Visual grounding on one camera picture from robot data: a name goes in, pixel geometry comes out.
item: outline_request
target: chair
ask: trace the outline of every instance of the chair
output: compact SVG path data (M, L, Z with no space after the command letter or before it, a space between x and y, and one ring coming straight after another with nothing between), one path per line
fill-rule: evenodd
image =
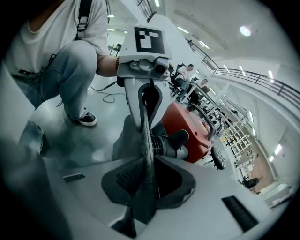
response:
M173 95L173 97L176 95L176 91L177 90L180 90L180 85L178 85L177 84L177 82L175 82L174 80L175 80L175 78L178 76L178 69L179 68L181 68L182 66L185 66L186 67L186 65L184 65L183 63L182 64L178 64L177 65L177 67L176 67L176 72L175 72L175 74L173 74L171 77L170 77L170 79L171 79L171 83L169 84L170 85L170 89L172 89L172 92L171 92L171 94L174 94Z

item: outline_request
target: red machine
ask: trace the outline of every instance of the red machine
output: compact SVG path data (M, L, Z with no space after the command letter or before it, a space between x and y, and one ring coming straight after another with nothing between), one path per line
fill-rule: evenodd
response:
M198 111L207 123L193 111ZM186 109L182 105L172 103L167 108L162 122L168 135L172 135L181 129L188 132L189 140L184 144L188 149L188 157L185 161L195 163L210 151L211 140L216 129L199 106L191 105Z

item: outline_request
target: strap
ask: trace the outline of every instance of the strap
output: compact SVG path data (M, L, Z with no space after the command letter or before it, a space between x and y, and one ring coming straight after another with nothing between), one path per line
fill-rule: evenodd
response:
M77 36L76 39L80 39L84 37L84 30L88 25L88 19L90 14L90 7L92 5L93 0L81 0L79 7L79 23L77 26Z

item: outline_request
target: railing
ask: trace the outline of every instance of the railing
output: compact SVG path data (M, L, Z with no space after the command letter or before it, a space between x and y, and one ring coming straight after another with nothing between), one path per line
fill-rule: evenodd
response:
M156 13L155 11L152 11L149 0L135 0L135 2L142 11L143 15L147 18L147 22L149 22Z
M255 85L262 86L276 93L278 96L283 97L285 100L292 103L298 110L300 110L300 92L296 89L288 86L287 84L279 80L270 79L268 76L261 75L258 73L242 71L239 69L219 68L218 65L198 46L193 44L191 40L187 40L187 43L192 48L195 57L201 63L203 63L211 71L211 73L215 75L236 77L244 81L252 82Z
M214 74L236 77L242 79L243 81L262 86L276 93L278 96L283 97L285 100L297 107L298 110L300 110L300 92L279 80L270 79L268 76L258 73L237 69L218 68Z
M208 55L206 55L205 52L203 52L198 46L193 44L191 40L187 40L187 43L190 45L192 51L195 54L195 57L201 63L203 63L211 71L211 73L214 73L219 68L218 65Z

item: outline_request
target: black sneaker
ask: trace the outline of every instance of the black sneaker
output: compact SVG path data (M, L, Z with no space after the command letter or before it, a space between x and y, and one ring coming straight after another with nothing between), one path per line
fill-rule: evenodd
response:
M94 126L97 123L98 119L90 111L87 111L86 114L85 114L85 116L83 118L80 118L78 121L82 125L85 125L87 127L92 127L92 126Z

